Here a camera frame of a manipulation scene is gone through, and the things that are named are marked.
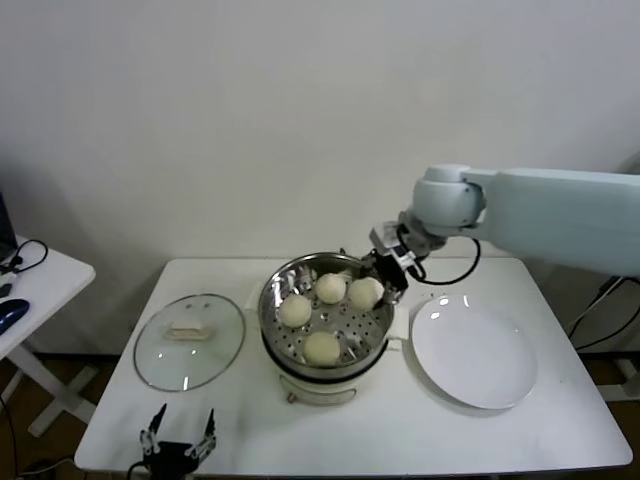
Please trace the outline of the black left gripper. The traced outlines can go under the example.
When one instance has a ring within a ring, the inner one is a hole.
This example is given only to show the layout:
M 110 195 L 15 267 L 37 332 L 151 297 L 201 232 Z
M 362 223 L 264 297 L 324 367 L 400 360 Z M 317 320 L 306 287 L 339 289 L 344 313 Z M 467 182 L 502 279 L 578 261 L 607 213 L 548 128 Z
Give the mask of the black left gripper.
M 191 446 L 187 443 L 157 440 L 166 409 L 167 404 L 163 404 L 149 426 L 140 432 L 142 450 L 151 451 L 143 454 L 143 465 L 151 476 L 187 476 L 199 466 L 199 460 L 194 456 L 208 456 L 216 448 L 215 410 L 211 409 L 209 412 L 202 439 Z

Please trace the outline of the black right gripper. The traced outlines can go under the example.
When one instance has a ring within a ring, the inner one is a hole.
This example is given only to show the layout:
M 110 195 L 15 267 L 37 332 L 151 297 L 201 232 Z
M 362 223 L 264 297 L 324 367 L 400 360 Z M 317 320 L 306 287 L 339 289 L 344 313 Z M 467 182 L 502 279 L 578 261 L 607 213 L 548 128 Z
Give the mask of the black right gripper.
M 360 259 L 360 274 L 375 272 L 385 287 L 378 305 L 395 305 L 401 299 L 401 291 L 408 288 L 404 270 L 392 255 L 382 255 L 378 251 L 367 253 Z

